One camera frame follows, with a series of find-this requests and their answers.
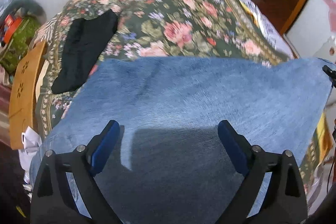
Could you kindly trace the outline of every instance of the bed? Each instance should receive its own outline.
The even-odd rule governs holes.
[[[132,61],[145,56],[198,56],[244,58],[270,67],[293,58],[289,46],[251,0],[69,0],[33,41],[34,46],[47,43],[35,86],[35,117],[42,140],[81,92],[81,88],[59,95],[51,92],[71,22],[95,18],[108,9],[119,15],[118,30],[96,66],[108,58]],[[300,165],[307,194],[314,170],[331,146],[322,115]]]

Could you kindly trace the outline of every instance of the black cloth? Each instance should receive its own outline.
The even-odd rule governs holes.
[[[62,69],[51,87],[53,94],[74,91],[85,83],[117,25],[118,17],[110,9],[91,20],[73,21],[63,48]]]

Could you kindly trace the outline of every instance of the denim garment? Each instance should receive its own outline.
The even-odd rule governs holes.
[[[31,164],[72,151],[110,119],[124,131],[95,180],[124,223],[214,223],[241,184],[217,135],[227,119],[265,151],[289,149],[300,165],[330,95],[320,59],[267,68],[234,58],[107,59],[82,87]],[[258,212],[270,176],[250,214]],[[74,180],[70,186],[88,215]]]

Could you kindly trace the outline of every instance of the red object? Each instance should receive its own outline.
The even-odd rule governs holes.
[[[16,29],[19,27],[21,24],[22,18],[18,17],[16,20],[12,22],[10,27],[8,28],[7,32],[5,33],[5,36],[3,38],[3,41],[7,44],[10,40]]]
[[[11,15],[8,15],[5,19],[5,24],[7,27],[10,27],[14,22],[14,19]]]

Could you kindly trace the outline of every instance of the wooden headboard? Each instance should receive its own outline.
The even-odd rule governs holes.
[[[9,136],[12,149],[22,149],[21,133],[30,126],[37,132],[35,86],[43,66],[46,42],[38,43],[16,68],[9,103]]]

